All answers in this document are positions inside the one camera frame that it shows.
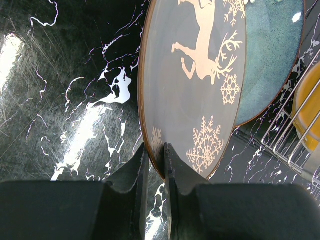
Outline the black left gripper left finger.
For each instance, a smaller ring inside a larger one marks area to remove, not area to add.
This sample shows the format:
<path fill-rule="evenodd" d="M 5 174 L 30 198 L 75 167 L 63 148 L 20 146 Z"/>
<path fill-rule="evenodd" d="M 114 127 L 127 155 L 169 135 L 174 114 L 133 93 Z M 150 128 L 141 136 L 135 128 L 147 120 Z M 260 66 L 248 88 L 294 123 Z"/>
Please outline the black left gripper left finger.
<path fill-rule="evenodd" d="M 135 155 L 102 181 L 6 181 L 0 185 L 3 240 L 143 240 L 149 158 Z"/>

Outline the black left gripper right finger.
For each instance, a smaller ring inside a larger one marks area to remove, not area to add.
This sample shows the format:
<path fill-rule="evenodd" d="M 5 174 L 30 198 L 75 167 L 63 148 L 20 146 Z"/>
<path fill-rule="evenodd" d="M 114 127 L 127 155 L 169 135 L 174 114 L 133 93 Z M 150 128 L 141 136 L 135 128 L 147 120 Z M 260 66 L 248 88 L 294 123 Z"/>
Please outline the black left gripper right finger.
<path fill-rule="evenodd" d="M 320 209 L 294 184 L 212 184 L 164 145 L 171 240 L 317 240 Z"/>

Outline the yellow polka dot plate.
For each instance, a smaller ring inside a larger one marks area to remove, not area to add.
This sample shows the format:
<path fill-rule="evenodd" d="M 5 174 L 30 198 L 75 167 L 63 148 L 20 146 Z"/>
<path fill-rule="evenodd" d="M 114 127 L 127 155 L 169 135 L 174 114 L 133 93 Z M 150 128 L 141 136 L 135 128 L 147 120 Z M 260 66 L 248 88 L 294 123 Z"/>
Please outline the yellow polka dot plate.
<path fill-rule="evenodd" d="M 320 79 L 320 64 L 314 65 L 306 76 L 300 81 L 300 84 L 295 91 L 292 113 L 294 116 L 297 110 L 301 107 L 304 100 L 312 91 L 314 86 Z M 298 116 L 294 119 L 293 125 L 296 128 L 296 132 L 299 138 L 305 133 L 311 122 L 314 120 L 318 112 L 320 111 L 320 87 L 317 86 L 313 94 L 309 97 Z M 305 136 L 302 144 L 312 153 L 318 146 L 320 141 L 320 120 L 317 119 L 312 128 Z"/>

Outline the grey reindeer snowflake plate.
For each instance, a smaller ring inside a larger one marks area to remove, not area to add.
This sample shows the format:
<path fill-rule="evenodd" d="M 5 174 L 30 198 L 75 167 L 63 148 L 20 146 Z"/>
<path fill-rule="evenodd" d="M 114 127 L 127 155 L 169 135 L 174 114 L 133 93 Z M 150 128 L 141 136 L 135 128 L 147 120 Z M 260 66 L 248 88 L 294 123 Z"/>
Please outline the grey reindeer snowflake plate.
<path fill-rule="evenodd" d="M 143 140 L 158 174 L 164 145 L 204 178 L 217 169 L 236 122 L 245 78 L 242 0 L 152 0 L 138 67 Z"/>

